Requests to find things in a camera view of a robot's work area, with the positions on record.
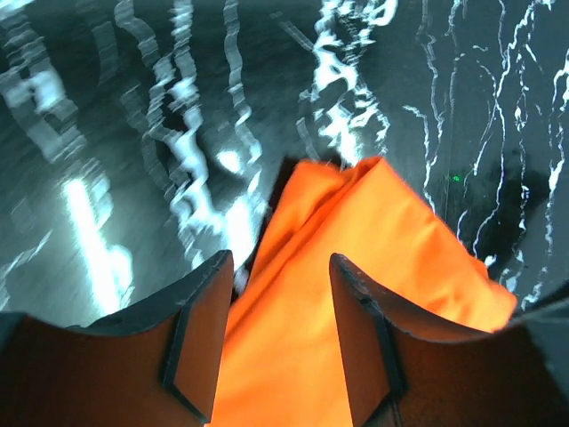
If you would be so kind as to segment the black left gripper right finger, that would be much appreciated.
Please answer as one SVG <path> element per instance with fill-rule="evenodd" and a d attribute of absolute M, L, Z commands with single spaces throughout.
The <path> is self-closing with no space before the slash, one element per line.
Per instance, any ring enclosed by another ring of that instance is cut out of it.
<path fill-rule="evenodd" d="M 484 333 L 439 317 L 330 260 L 355 426 L 565 426 L 568 298 Z"/>

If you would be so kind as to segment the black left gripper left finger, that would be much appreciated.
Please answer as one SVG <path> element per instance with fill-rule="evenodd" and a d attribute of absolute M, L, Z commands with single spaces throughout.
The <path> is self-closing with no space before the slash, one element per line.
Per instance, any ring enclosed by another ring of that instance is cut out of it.
<path fill-rule="evenodd" d="M 87 327 L 3 313 L 2 425 L 209 423 L 232 286 L 233 257 L 223 250 Z"/>

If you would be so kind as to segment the orange t-shirt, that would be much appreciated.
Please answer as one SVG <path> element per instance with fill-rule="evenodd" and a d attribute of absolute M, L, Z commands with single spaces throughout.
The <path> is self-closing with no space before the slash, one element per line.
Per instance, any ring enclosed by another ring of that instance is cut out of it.
<path fill-rule="evenodd" d="M 352 426 L 389 393 L 376 295 L 483 333 L 517 298 L 384 157 L 300 161 L 228 315 L 214 426 Z"/>

